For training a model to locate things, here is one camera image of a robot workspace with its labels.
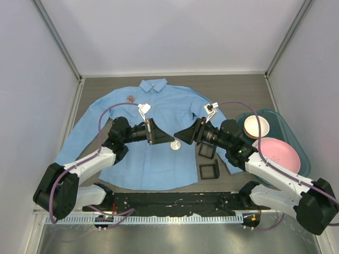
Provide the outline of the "blue button-up shirt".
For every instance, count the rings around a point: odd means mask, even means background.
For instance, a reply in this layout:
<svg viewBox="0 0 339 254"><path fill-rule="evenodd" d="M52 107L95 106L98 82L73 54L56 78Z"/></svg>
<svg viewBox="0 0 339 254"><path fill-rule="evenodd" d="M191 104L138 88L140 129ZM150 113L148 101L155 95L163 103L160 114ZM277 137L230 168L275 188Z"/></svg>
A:
<svg viewBox="0 0 339 254"><path fill-rule="evenodd" d="M134 103L127 97L132 95ZM137 105L148 103L147 117L161 130L173 135L190 127L197 118L207 116L204 106L209 100L194 90L172 86L166 79L143 80L137 87L116 89L97 99L74 126L59 155L58 164L73 162L92 142L98 129L109 119L125 117L130 125L142 118ZM149 145L145 141L128 144L128 153L116 165L103 169L100 180L112 185L146 191L164 191L198 182L193 145L181 143L177 151L169 143Z"/></svg>

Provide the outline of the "orange painted round brooch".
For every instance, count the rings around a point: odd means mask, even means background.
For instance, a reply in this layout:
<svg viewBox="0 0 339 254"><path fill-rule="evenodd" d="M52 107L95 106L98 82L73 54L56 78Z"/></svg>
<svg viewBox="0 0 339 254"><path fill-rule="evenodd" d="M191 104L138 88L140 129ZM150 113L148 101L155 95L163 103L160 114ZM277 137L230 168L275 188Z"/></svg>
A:
<svg viewBox="0 0 339 254"><path fill-rule="evenodd" d="M181 148L181 142L175 139L174 141L170 143L170 147L172 150L177 151Z"/></svg>

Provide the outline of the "pink blossom round brooch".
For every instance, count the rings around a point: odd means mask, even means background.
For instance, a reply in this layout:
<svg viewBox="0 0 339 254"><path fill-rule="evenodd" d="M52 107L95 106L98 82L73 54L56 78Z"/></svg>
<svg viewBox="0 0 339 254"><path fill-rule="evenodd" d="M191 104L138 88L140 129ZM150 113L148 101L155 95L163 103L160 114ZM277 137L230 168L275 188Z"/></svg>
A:
<svg viewBox="0 0 339 254"><path fill-rule="evenodd" d="M135 102L135 98L134 98L132 95L129 95L129 96L127 97L127 101L128 101L129 103L134 103L134 102Z"/></svg>

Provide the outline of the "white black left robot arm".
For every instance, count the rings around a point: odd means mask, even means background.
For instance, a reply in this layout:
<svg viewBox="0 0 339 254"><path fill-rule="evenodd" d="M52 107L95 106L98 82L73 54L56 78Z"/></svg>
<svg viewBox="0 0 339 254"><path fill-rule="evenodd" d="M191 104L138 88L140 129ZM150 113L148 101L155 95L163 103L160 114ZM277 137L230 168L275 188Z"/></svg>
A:
<svg viewBox="0 0 339 254"><path fill-rule="evenodd" d="M171 143L174 138L162 131L153 119L130 126L125 117L118 117L113 120L108 138L97 151L65 165L50 164L33 195L33 201L51 212L57 220L64 219L78 207L106 204L112 194L108 188L102 184L90 187L81 187L81 184L122 161L129 151L127 144L139 141L155 145Z"/></svg>

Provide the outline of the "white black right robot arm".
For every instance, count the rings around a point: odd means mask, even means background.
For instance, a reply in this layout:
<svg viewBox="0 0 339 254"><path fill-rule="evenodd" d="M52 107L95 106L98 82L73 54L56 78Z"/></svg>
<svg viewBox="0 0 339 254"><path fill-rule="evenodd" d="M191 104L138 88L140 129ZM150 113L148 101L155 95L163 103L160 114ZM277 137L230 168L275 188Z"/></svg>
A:
<svg viewBox="0 0 339 254"><path fill-rule="evenodd" d="M206 142L225 149L229 163L275 187L269 189L256 182L246 184L242 190L253 204L295 218L314 235L321 235L328 226L335 225L332 219L338 214L338 200L330 183L322 178L312 180L292 173L265 158L258 147L241 138L235 120L225 120L219 128L215 128L205 118L197 119L189 128L174 136L187 144Z"/></svg>

